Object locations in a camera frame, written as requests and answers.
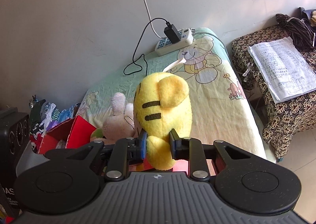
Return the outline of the cartoon print bed sheet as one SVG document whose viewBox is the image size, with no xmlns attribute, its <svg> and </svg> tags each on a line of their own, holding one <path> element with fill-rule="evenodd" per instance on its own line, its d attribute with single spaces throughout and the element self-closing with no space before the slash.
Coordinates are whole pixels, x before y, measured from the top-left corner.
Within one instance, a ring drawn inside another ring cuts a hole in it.
<svg viewBox="0 0 316 224">
<path fill-rule="evenodd" d="M 204 144 L 222 139 L 243 150 L 266 158 L 265 148 L 252 109 L 235 74 L 223 43 L 209 28 L 194 29 L 193 43 L 181 50 L 145 60 L 106 76 L 87 90 L 78 115 L 97 128 L 113 110 L 110 100 L 116 92 L 133 102 L 135 90 L 146 74 L 163 71 L 168 65 L 186 59 L 169 73 L 186 80 L 192 107 L 191 136 Z"/>
</svg>

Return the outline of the colourful clothes pile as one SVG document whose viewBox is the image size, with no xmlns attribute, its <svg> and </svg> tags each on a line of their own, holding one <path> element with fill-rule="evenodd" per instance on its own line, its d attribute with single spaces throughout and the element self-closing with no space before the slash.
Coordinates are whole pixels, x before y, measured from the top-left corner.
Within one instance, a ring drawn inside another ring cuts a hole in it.
<svg viewBox="0 0 316 224">
<path fill-rule="evenodd" d="M 29 130 L 31 136 L 38 140 L 47 131 L 51 130 L 56 125 L 75 117 L 80 103 L 70 106 L 68 109 L 59 110 L 55 103 L 50 103 L 43 100 L 38 100 L 36 96 L 29 101 L 31 109 L 29 116 Z"/>
</svg>

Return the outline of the yellow tiger plush toy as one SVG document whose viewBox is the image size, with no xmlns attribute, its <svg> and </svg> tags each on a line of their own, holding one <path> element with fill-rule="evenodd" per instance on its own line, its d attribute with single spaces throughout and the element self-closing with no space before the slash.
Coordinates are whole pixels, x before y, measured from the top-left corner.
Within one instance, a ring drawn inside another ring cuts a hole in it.
<svg viewBox="0 0 316 224">
<path fill-rule="evenodd" d="M 189 85 L 180 76 L 159 72 L 146 76 L 135 91 L 133 114 L 138 132 L 147 133 L 146 159 L 157 170 L 176 164 L 171 156 L 169 133 L 190 137 L 192 108 Z"/>
</svg>

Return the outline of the black speaker box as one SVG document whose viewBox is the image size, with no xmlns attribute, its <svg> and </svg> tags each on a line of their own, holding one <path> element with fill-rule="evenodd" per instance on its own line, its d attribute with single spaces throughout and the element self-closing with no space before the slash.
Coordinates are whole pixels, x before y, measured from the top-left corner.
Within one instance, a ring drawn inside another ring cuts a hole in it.
<svg viewBox="0 0 316 224">
<path fill-rule="evenodd" d="M 13 195 L 16 167 L 29 143 L 29 115 L 16 107 L 1 110 L 1 186 L 6 195 Z"/>
</svg>

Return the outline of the floral covered side table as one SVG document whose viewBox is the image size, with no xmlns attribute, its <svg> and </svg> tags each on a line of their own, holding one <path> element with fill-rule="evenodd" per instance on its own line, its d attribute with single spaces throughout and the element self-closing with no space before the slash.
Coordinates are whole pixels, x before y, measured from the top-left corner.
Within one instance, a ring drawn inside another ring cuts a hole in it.
<svg viewBox="0 0 316 224">
<path fill-rule="evenodd" d="M 287 30 L 277 24 L 236 38 L 232 42 L 233 65 L 238 72 L 245 73 L 247 64 L 254 63 L 247 50 L 249 46 L 287 36 Z M 259 69 L 253 65 L 242 87 L 252 89 L 256 83 L 267 110 L 268 121 L 263 128 L 263 140 L 272 146 L 276 158 L 282 159 L 287 155 L 290 142 L 297 132 L 315 128 L 315 92 L 275 104 Z"/>
</svg>

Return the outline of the white bunny plush toy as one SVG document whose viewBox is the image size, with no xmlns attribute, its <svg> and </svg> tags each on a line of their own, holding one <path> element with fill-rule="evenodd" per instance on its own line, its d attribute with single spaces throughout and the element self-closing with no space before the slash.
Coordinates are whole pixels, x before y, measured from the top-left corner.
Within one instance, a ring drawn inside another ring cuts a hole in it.
<svg viewBox="0 0 316 224">
<path fill-rule="evenodd" d="M 105 145 L 135 135 L 133 104 L 127 103 L 126 97 L 118 92 L 111 98 L 111 109 L 112 115 L 106 118 L 102 126 Z"/>
</svg>

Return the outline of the black charger adapter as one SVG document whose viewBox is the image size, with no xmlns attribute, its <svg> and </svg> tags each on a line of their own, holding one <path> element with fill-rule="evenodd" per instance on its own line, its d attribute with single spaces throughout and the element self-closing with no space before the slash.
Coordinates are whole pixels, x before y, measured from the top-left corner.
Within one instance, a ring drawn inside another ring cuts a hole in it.
<svg viewBox="0 0 316 224">
<path fill-rule="evenodd" d="M 168 40 L 171 41 L 172 44 L 176 44 L 181 41 L 181 35 L 177 28 L 171 24 L 170 22 L 166 22 L 166 27 L 164 28 L 164 33 Z"/>
</svg>

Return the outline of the dark striped cloth bundle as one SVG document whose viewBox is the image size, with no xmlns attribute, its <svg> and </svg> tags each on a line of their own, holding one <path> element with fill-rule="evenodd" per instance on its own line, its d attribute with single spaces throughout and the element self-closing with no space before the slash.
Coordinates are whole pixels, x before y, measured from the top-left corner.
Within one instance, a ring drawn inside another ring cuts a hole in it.
<svg viewBox="0 0 316 224">
<path fill-rule="evenodd" d="M 300 49 L 315 49 L 315 31 L 313 31 L 304 19 L 290 17 L 284 14 L 276 14 L 276 21 L 288 32 L 295 47 Z"/>
</svg>

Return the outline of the red cardboard box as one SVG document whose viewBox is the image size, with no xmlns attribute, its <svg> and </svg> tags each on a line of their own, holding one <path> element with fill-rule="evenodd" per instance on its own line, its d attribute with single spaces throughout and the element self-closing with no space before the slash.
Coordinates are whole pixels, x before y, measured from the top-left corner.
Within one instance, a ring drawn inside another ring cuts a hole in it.
<svg viewBox="0 0 316 224">
<path fill-rule="evenodd" d="M 96 130 L 81 116 L 67 119 L 49 130 L 43 137 L 38 154 L 55 149 L 60 140 L 66 142 L 66 149 L 77 149 L 90 142 L 91 134 Z"/>
</svg>

